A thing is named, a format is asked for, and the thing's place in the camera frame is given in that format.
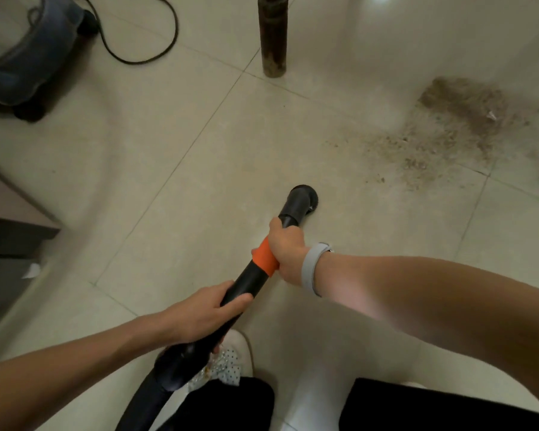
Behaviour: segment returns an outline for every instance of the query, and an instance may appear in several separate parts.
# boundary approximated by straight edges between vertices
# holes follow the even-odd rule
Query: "orange handle grip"
[[[268,241],[267,236],[259,248],[253,250],[252,260],[270,277],[277,269],[279,269],[279,262],[271,253],[270,242]]]

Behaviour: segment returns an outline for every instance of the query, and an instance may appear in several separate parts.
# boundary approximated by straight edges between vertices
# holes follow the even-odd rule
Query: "vacuum hose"
[[[317,202],[317,193],[310,186],[302,184],[294,187],[279,214],[281,225],[284,228],[298,226],[305,215],[316,209]],[[266,237],[253,252],[252,260],[226,292],[221,305],[244,293],[251,293],[255,297],[278,268],[279,263],[271,253]],[[238,317],[226,322],[203,339],[166,349],[134,394],[116,431],[148,431],[172,393],[191,380],[208,363],[210,352]]]

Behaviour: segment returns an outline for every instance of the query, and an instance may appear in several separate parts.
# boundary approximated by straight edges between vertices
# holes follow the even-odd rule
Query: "left hand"
[[[240,315],[251,304],[251,294],[243,294],[220,307],[233,281],[202,287],[187,299],[156,313],[160,346],[189,343],[213,333],[225,322]]]

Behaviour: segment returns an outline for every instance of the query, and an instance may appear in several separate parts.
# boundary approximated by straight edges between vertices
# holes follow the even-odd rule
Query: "floor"
[[[121,65],[97,40],[43,121],[0,118],[0,172],[64,225],[0,325],[0,359],[236,277],[301,183],[320,195],[310,243],[539,287],[539,0],[290,0],[288,71],[274,80],[256,0],[171,1],[167,57]],[[93,2],[125,57],[173,32],[154,0]],[[336,429],[357,376],[539,411],[496,369],[277,278],[238,327],[276,391],[274,430]],[[154,356],[41,429],[112,429]]]

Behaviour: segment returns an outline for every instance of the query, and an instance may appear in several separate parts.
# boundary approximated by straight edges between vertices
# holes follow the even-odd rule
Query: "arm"
[[[213,333],[253,299],[245,294],[220,307],[232,284],[204,287],[162,312],[0,362],[0,430],[35,429],[136,357]]]
[[[309,248],[300,229],[278,222],[271,250],[284,279],[300,284]],[[337,253],[322,255],[314,281],[322,297],[488,362],[539,398],[539,289],[451,261]]]

